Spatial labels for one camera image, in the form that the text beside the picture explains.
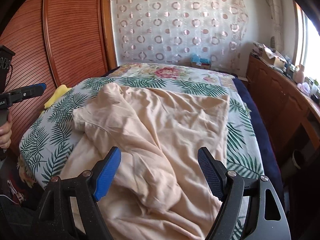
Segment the person's left hand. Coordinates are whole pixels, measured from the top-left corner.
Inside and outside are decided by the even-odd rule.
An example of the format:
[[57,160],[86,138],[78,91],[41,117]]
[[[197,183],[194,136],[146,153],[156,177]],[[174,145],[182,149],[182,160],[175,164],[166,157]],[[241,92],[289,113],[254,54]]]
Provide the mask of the person's left hand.
[[0,127],[0,147],[1,149],[8,149],[11,144],[12,135],[12,114],[9,112],[7,121]]

